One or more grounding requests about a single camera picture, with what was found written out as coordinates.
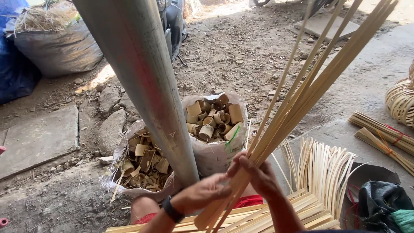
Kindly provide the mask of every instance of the metal pole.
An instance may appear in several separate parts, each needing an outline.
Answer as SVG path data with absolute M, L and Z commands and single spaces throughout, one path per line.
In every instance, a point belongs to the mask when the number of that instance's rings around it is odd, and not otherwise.
M 73 0 L 178 179 L 199 180 L 155 0 Z

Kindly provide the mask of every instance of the black watch strap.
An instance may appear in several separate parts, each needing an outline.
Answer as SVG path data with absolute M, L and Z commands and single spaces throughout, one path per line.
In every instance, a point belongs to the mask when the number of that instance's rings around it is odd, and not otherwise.
M 184 215 L 174 209 L 170 200 L 171 196 L 166 197 L 161 203 L 162 208 L 175 223 L 179 223 L 184 218 Z

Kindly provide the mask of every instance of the dry grass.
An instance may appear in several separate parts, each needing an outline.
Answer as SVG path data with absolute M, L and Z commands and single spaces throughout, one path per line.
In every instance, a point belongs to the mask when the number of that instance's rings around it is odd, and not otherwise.
M 49 7 L 26 7 L 17 17 L 14 33 L 23 31 L 60 31 L 79 18 L 73 3 L 59 1 Z

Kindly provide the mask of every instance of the red shorts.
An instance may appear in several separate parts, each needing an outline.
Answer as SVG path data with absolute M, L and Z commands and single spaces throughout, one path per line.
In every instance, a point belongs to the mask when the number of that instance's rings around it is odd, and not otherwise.
M 241 197 L 238 200 L 238 202 L 236 203 L 236 206 L 234 208 L 237 209 L 237 208 L 241 208 L 241 207 L 254 206 L 254 205 L 259 205 L 259 204 L 263 204 L 262 196 L 260 196 L 260 195 L 251 195 L 251 196 Z M 147 214 L 144 217 L 139 218 L 138 220 L 136 220 L 135 224 L 148 223 L 153 217 L 156 216 L 156 214 L 157 213 Z

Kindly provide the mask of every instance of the dirt ground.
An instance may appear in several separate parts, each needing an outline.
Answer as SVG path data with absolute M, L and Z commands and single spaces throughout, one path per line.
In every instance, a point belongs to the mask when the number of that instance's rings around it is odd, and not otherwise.
M 187 19 L 190 37 L 182 44 L 181 54 L 188 67 L 179 61 L 173 64 L 180 96 L 209 95 L 218 89 L 237 92 L 246 100 L 252 129 L 257 129 L 269 106 L 268 92 L 279 84 L 296 40 L 292 24 L 301 20 L 306 2 L 277 1 L 254 8 L 246 1 L 216 1 L 206 6 L 202 15 Z M 408 1 L 404 4 L 378 34 L 414 21 L 409 15 L 412 4 Z M 352 21 L 361 24 L 370 6 L 366 6 L 366 11 L 358 11 Z M 280 100 L 299 73 L 301 61 L 313 47 L 314 42 L 309 42 L 309 38 L 308 35 L 302 38 Z M 338 42 L 336 47 L 343 44 L 344 41 Z M 83 83 L 75 85 L 76 78 L 81 78 Z M 70 104 L 79 107 L 80 118 L 89 117 L 88 128 L 81 132 L 80 151 L 0 183 L 0 218 L 10 219 L 9 225 L 0 232 L 102 232 L 106 227 L 129 224 L 129 210 L 121 208 L 129 206 L 131 198 L 118 195 L 110 204 L 112 193 L 100 186 L 99 177 L 105 169 L 96 161 L 99 150 L 96 132 L 105 118 L 98 111 L 96 83 L 122 91 L 104 58 L 92 71 L 42 79 L 32 95 L 0 106 L 3 119 L 0 130 Z M 127 109 L 127 113 L 130 121 L 124 131 L 139 118 L 136 111 Z M 325 124 L 331 117 L 313 109 L 290 137 Z M 86 163 L 73 166 L 66 162 L 71 158 L 84 159 Z M 50 172 L 50 168 L 57 165 L 62 166 Z

